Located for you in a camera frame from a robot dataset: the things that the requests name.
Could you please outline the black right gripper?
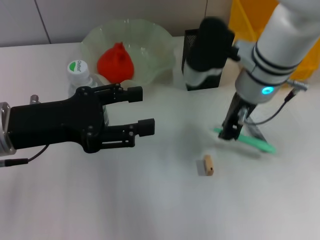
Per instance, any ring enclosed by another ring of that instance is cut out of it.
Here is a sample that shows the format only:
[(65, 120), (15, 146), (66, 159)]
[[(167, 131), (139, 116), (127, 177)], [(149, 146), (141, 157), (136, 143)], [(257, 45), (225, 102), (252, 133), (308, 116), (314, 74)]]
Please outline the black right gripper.
[(236, 141), (239, 138), (243, 127), (243, 123), (239, 123), (240, 111), (242, 109), (247, 110), (246, 116), (248, 117), (256, 108), (256, 106), (256, 104), (252, 104), (243, 100), (238, 93), (235, 93), (233, 95), (226, 117), (222, 123), (222, 129), (218, 134), (218, 137), (226, 141)]

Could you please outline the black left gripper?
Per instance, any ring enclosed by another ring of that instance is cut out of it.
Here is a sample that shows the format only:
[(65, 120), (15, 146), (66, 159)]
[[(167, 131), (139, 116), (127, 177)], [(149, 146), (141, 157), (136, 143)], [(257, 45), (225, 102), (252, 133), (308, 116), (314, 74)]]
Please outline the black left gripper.
[(17, 150), (74, 142), (86, 153), (100, 150), (103, 107), (95, 88), (79, 87), (65, 100), (12, 107), (8, 136)]

